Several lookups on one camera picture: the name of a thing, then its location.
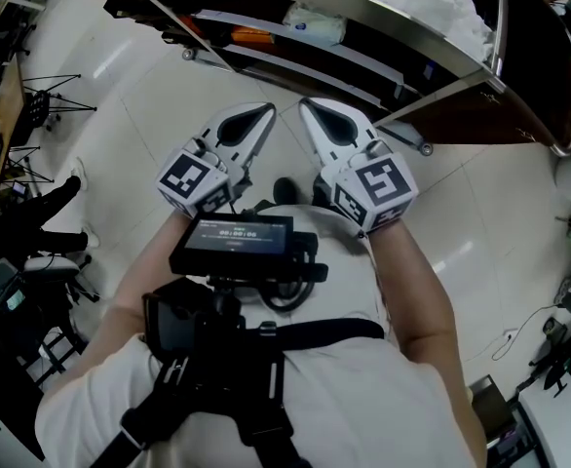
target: wall outlet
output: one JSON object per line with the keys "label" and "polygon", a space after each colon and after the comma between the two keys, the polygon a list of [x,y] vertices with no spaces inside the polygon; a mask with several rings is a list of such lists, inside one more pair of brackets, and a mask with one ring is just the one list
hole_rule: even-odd
{"label": "wall outlet", "polygon": [[518,333],[518,329],[513,328],[512,330],[505,330],[502,333],[502,336],[504,337],[505,341],[511,341],[511,340],[515,339],[515,337],[517,336],[517,333]]}

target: camera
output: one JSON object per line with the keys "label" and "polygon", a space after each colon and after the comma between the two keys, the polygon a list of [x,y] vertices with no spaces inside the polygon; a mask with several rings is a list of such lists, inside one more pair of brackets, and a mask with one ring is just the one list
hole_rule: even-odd
{"label": "camera", "polygon": [[294,310],[326,280],[317,253],[316,234],[294,231],[291,216],[197,215],[169,262],[174,274],[204,277],[207,286],[183,277],[143,297],[149,348],[169,362],[201,341],[233,345],[246,329],[235,289],[256,289],[276,312]]}

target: black shoe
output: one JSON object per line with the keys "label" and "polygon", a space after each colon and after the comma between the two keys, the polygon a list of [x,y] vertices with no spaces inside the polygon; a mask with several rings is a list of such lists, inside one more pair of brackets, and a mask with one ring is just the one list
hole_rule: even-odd
{"label": "black shoe", "polygon": [[277,179],[273,186],[273,200],[278,206],[298,204],[298,188],[291,178],[282,176]]}

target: plastic bag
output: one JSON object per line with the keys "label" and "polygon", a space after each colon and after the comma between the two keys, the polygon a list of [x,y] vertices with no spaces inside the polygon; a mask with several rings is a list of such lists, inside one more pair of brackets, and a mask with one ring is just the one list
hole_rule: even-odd
{"label": "plastic bag", "polygon": [[346,34],[346,19],[312,10],[303,4],[293,4],[284,18],[290,31],[305,36],[308,40],[322,41],[332,45],[340,43]]}

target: chair wheel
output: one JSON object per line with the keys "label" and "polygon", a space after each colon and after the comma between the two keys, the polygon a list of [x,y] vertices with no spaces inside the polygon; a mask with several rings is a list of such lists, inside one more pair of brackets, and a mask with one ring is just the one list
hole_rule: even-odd
{"label": "chair wheel", "polygon": [[184,52],[182,52],[181,56],[184,60],[194,60],[196,54],[197,51],[194,49],[186,49]]}
{"label": "chair wheel", "polygon": [[418,147],[418,150],[422,156],[431,156],[431,154],[433,154],[433,145],[424,142],[420,147]]}

